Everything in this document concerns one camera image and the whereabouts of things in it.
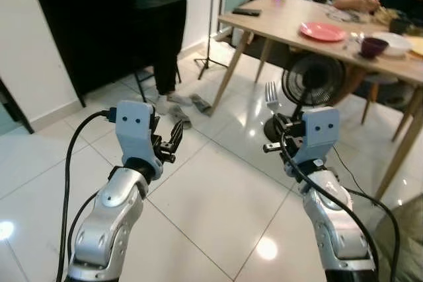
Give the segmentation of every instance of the robotic hand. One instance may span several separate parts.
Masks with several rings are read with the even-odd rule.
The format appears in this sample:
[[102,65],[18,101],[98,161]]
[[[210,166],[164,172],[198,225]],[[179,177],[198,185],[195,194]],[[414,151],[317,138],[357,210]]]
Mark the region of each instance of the robotic hand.
[[173,128],[169,142],[154,135],[159,117],[149,104],[123,101],[113,110],[124,166],[112,170],[77,233],[67,270],[69,282],[119,280],[130,232],[143,210],[148,185],[160,178],[164,162],[174,162],[174,152],[182,140],[182,122]]
[[265,153],[282,151],[285,171],[299,182],[327,281],[377,281],[375,262],[358,224],[293,168],[296,165],[303,175],[352,211],[350,194],[325,168],[326,155],[338,141],[339,121],[338,110],[330,107],[308,110],[297,122],[277,114],[274,124],[283,136],[281,143],[265,145],[263,149]]

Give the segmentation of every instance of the purple bowl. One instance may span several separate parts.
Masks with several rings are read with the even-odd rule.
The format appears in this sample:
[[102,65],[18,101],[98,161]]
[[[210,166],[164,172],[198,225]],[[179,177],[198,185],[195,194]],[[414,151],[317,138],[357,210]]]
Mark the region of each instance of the purple bowl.
[[373,59],[386,50],[389,43],[377,38],[364,38],[362,43],[362,57]]

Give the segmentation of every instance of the tripod stand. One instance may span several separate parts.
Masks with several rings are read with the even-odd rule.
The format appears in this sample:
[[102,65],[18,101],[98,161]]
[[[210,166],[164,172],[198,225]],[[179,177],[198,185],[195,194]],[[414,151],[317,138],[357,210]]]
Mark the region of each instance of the tripod stand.
[[207,41],[207,57],[205,59],[194,59],[196,63],[198,62],[203,63],[200,76],[198,77],[199,80],[203,77],[204,71],[210,68],[210,62],[227,68],[226,65],[210,59],[210,38],[212,36],[213,4],[214,4],[214,0],[211,0],[210,1],[210,15],[209,15],[209,33],[208,33],[208,41]]

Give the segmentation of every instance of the black cable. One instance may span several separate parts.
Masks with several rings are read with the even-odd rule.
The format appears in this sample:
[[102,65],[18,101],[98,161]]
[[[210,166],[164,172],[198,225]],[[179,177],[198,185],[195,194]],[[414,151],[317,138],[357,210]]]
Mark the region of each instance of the black cable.
[[92,201],[94,199],[94,197],[96,197],[98,191],[95,192],[92,196],[90,196],[85,202],[84,204],[81,206],[81,208],[78,210],[78,213],[76,214],[71,228],[69,229],[69,234],[67,235],[67,262],[69,263],[71,261],[71,256],[72,256],[72,236],[73,236],[73,231],[75,230],[75,227],[77,225],[78,219],[81,216],[82,212],[84,211],[84,209],[88,206],[88,204],[90,203],[90,201]]
[[345,165],[344,161],[341,159],[341,156],[339,155],[338,151],[336,150],[336,147],[333,146],[333,149],[336,153],[336,155],[338,156],[339,161],[341,162],[342,166],[348,171],[348,173],[350,173],[352,180],[354,181],[354,183],[357,185],[357,187],[360,189],[360,191],[362,191],[362,193],[364,195],[368,195],[365,191],[363,191],[363,189],[360,187],[360,185],[358,185],[356,177],[354,176],[354,174],[350,171],[350,169]]
[[71,166],[71,157],[73,147],[78,138],[78,135],[81,133],[82,129],[94,118],[104,116],[107,117],[109,111],[103,110],[101,112],[96,112],[95,114],[90,115],[85,119],[79,127],[75,130],[75,133],[72,136],[71,142],[67,148],[66,161],[65,161],[65,194],[63,196],[63,211],[61,215],[61,232],[60,232],[60,251],[59,251],[59,265],[58,265],[58,274],[56,276],[56,282],[61,282],[63,276],[63,266],[65,263],[65,247],[66,247],[66,227],[67,227],[67,208],[69,205],[69,189],[70,189],[70,166]]
[[[284,142],[284,139],[285,139],[285,133],[282,133],[282,138],[281,138],[282,143]],[[322,189],[319,185],[314,183],[314,181],[312,181],[312,179],[310,179],[308,176],[306,176],[303,173],[303,171],[301,171],[301,169],[299,168],[297,163],[295,163],[294,160],[291,158],[291,156],[288,153],[288,150],[284,146],[281,146],[281,151],[282,151],[284,158],[286,160],[288,160],[289,164],[297,172],[299,177],[301,177],[304,181],[306,181],[312,188],[317,190],[320,194],[325,196],[327,199],[330,199],[331,201],[333,201],[335,204],[337,204],[337,206],[341,207],[347,214],[349,214],[349,216],[351,218],[353,218],[353,220],[359,226],[360,230],[363,232],[366,240],[369,243],[371,254],[372,254],[373,259],[375,261],[376,272],[379,272],[379,256],[377,254],[377,248],[376,248],[375,242],[373,241],[373,238],[371,237],[371,235],[370,235],[369,231],[366,229],[366,227],[363,225],[360,218],[358,218],[358,216],[351,209],[349,209],[348,206],[343,204],[339,199],[337,199],[333,195],[330,195],[328,192],[326,192],[324,189]]]
[[393,252],[393,257],[392,257],[392,262],[391,262],[391,278],[390,278],[390,281],[395,282],[395,276],[397,274],[397,266],[398,266],[398,258],[399,258],[399,248],[400,248],[401,241],[400,241],[398,222],[397,222],[394,214],[392,213],[392,211],[386,205],[384,205],[383,203],[381,203],[377,199],[374,199],[374,198],[372,198],[371,196],[368,196],[365,193],[360,193],[360,192],[351,190],[349,188],[345,188],[345,189],[347,191],[349,191],[351,194],[362,196],[362,197],[372,201],[374,204],[376,204],[377,206],[382,208],[384,210],[384,212],[386,212],[388,217],[391,219],[392,225],[394,226],[395,244],[394,244],[394,252]]

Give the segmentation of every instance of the white bowl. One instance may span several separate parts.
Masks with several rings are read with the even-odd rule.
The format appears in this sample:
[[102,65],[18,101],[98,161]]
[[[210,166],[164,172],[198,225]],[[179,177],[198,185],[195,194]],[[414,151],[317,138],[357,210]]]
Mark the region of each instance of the white bowl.
[[383,52],[389,56],[403,56],[412,49],[412,44],[403,36],[390,32],[376,32],[371,35],[373,38],[381,39],[389,43],[388,48]]

